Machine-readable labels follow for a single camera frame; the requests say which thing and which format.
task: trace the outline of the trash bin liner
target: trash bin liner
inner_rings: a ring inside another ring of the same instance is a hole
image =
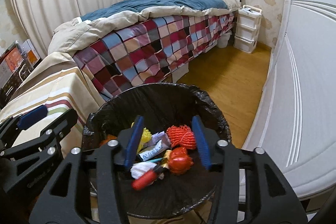
[[[144,116],[144,126],[153,134],[172,125],[191,126],[192,117],[199,115],[205,127],[214,129],[220,138],[231,140],[222,112],[205,91],[194,85],[170,83],[137,86],[106,102],[87,121],[90,140],[94,139],[93,133],[98,134],[100,140],[107,134],[117,136],[121,130],[130,128],[137,115]],[[120,172],[119,183],[128,215],[145,219],[173,218],[208,199],[220,174],[203,168],[197,150],[189,151],[189,155],[194,165],[187,173],[176,176],[165,172],[163,180],[139,192],[132,189],[130,174]]]

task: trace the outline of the plaid bed sheet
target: plaid bed sheet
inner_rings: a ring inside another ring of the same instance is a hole
[[[162,81],[232,27],[223,16],[167,16],[113,31],[73,59],[101,94],[112,98],[131,87]]]

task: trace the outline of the silver bolt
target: silver bolt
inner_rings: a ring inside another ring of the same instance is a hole
[[[228,142],[226,141],[226,140],[219,140],[218,142],[217,142],[217,144],[219,145],[219,146],[223,146],[223,147],[225,147],[225,146],[228,146]]]
[[[75,147],[71,149],[71,154],[77,155],[81,152],[81,149],[79,147]]]
[[[55,154],[55,151],[56,151],[56,148],[52,146],[48,149],[47,153],[48,155],[53,155]]]
[[[110,140],[108,143],[107,143],[107,145],[108,146],[117,146],[119,143],[118,143],[118,141],[117,140]]]
[[[254,152],[256,152],[257,154],[262,155],[262,154],[265,153],[265,150],[264,150],[263,148],[261,148],[261,147],[256,147],[256,148],[254,149]]]

